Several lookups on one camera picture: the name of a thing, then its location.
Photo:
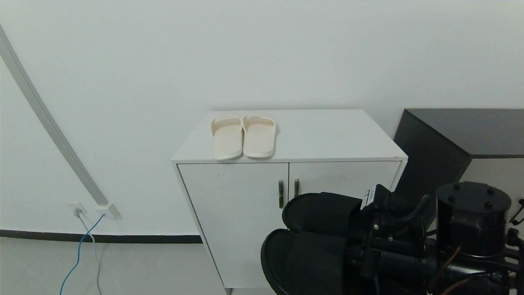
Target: robotic hand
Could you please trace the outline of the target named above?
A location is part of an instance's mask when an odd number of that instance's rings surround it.
[[[420,217],[429,202],[436,239]],[[307,194],[288,206],[289,230],[271,233],[261,251],[277,294],[524,295],[524,242],[506,231],[511,199],[486,184],[444,185],[415,209],[381,185],[363,200]]]

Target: cabinet handle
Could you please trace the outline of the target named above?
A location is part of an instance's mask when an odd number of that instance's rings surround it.
[[[278,181],[278,207],[284,208],[284,181]]]
[[[298,197],[299,190],[300,190],[300,180],[298,180],[298,178],[297,178],[297,179],[295,179],[295,189],[294,189],[293,198]]]

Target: black baseboard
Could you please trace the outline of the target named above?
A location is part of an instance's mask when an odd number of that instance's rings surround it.
[[[198,235],[186,236],[112,236],[112,235],[93,235],[97,243],[115,244],[201,244],[202,238]],[[47,240],[47,241],[68,241],[78,242],[83,237],[81,234],[61,234],[61,233],[39,233],[36,231],[4,230],[0,229],[0,237]],[[85,242],[91,242],[91,237],[87,236]]]

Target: cabinet door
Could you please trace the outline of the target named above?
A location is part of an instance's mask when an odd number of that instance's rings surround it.
[[[283,181],[287,200],[289,164],[178,167],[224,287],[269,287],[260,249],[270,232],[285,228],[278,183]]]
[[[293,198],[298,180],[299,194],[329,192],[362,198],[376,184],[391,189],[399,165],[396,161],[290,163],[289,195]]]

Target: black cylinder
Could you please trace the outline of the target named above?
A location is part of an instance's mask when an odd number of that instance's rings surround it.
[[[511,206],[503,191],[483,183],[461,182],[436,191],[439,248],[456,249],[477,258],[501,255],[506,244],[505,225]]]

